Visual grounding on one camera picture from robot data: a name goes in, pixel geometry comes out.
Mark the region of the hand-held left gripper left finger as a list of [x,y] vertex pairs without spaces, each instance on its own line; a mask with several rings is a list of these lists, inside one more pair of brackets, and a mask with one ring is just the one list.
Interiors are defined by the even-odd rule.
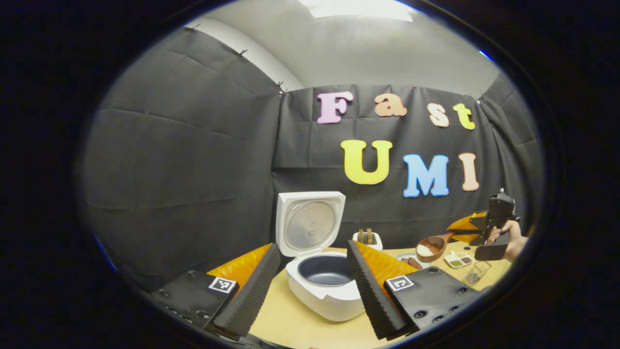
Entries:
[[237,341],[248,335],[279,264],[277,244],[268,243],[209,272],[185,271],[149,297],[193,327]]

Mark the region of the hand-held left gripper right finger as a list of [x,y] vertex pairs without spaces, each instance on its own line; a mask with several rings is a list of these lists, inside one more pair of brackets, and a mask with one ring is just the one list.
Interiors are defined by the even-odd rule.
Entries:
[[347,261],[378,339],[422,331],[482,296],[440,268],[418,270],[355,240],[348,241]]

